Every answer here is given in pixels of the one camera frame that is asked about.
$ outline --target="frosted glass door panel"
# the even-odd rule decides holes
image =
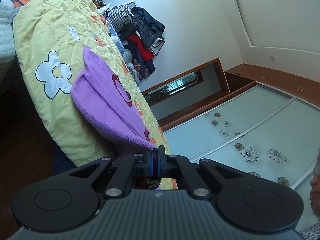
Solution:
[[[291,186],[316,160],[319,139],[320,111],[294,100],[244,137],[206,158]]]
[[[289,99],[262,87],[165,133],[171,154],[193,159],[232,139],[276,111]]]

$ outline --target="black puffer jacket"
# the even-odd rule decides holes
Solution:
[[[138,24],[138,33],[140,34],[142,43],[146,49],[149,49],[164,32],[164,25],[155,20],[145,9],[133,7],[131,9],[132,20]]]

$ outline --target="bed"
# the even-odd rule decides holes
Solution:
[[[150,137],[169,154],[157,120],[91,0],[14,0],[14,10],[14,42],[24,82],[45,128],[76,166],[117,157],[112,143],[81,116],[70,96],[84,69],[84,46],[119,76]],[[172,188],[171,180],[164,180],[162,188]]]

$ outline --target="white quilted blanket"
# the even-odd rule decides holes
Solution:
[[[0,83],[2,82],[15,55],[13,31],[13,3],[0,0]]]

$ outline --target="wooden floor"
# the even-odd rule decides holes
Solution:
[[[18,227],[11,213],[16,192],[52,174],[56,144],[44,128],[24,84],[0,96],[0,239]]]

